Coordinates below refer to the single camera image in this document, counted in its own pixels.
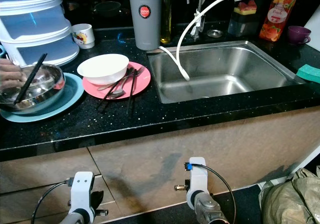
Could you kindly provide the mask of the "person hand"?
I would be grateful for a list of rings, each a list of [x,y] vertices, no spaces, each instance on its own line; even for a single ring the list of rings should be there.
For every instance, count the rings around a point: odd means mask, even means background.
[[[0,91],[15,87],[22,87],[27,77],[21,67],[14,64],[11,60],[0,58]]]

